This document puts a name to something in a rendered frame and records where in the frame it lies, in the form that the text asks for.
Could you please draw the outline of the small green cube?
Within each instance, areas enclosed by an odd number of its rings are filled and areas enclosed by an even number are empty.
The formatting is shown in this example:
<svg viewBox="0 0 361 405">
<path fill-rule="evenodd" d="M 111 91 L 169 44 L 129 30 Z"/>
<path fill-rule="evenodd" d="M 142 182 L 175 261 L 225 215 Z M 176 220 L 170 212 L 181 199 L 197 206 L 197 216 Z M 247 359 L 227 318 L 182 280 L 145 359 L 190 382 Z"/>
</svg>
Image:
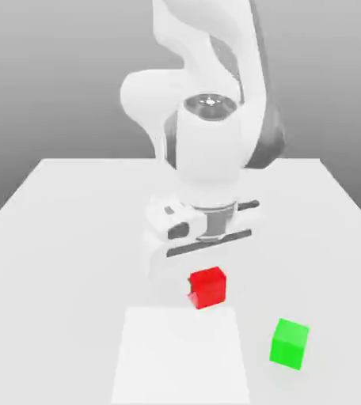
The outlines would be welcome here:
<svg viewBox="0 0 361 405">
<path fill-rule="evenodd" d="M 310 328 L 306 325 L 280 318 L 272 336 L 269 360 L 300 370 L 309 332 Z"/>
</svg>

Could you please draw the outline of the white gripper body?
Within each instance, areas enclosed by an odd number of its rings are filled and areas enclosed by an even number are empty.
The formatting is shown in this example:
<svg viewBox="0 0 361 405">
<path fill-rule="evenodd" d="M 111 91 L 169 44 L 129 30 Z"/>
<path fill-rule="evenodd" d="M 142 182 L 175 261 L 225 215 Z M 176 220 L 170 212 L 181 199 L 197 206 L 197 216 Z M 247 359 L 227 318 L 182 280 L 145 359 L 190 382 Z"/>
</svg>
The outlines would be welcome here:
<svg viewBox="0 0 361 405">
<path fill-rule="evenodd" d="M 170 280 L 217 267 L 227 254 L 225 245 L 250 237 L 263 220 L 263 212 L 238 212 L 226 235 L 213 241 L 164 241 L 148 229 L 142 235 L 142 271 L 150 280 Z"/>
</svg>

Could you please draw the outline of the small red cube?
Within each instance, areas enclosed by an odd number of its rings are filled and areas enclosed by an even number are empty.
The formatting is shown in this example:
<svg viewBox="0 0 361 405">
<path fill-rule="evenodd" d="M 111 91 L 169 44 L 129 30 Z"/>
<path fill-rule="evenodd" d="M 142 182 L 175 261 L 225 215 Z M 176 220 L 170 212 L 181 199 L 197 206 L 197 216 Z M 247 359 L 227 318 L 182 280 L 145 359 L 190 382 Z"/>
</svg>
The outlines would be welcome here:
<svg viewBox="0 0 361 405">
<path fill-rule="evenodd" d="M 191 273 L 189 276 L 198 297 L 196 309 L 221 304 L 226 300 L 226 275 L 220 267 Z"/>
</svg>

